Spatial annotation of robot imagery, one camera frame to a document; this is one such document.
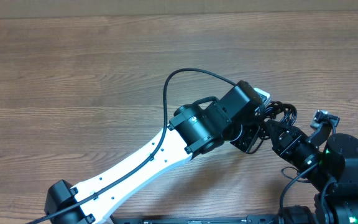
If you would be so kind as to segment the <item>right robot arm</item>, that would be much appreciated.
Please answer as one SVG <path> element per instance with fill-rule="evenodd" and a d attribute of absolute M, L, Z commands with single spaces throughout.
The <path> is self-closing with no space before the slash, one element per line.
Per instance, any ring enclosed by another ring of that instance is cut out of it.
<path fill-rule="evenodd" d="M 266 121 L 273 151 L 298 171 L 280 200 L 299 179 L 318 191 L 314 212 L 280 202 L 278 223 L 358 223 L 358 139 L 337 133 L 336 126 L 336 119 L 315 119 L 311 124 L 315 131 L 307 136 L 295 126 Z"/>

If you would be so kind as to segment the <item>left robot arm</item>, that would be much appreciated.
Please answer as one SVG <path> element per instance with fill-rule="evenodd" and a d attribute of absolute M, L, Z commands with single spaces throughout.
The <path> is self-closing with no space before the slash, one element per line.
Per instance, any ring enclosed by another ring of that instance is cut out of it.
<path fill-rule="evenodd" d="M 146 145 L 103 173 L 75 185 L 60 180 L 47 194 L 52 223 L 105 223 L 126 200 L 163 173 L 226 141 L 244 137 L 245 123 L 270 103 L 270 94 L 239 81 L 221 99 L 183 105 Z"/>

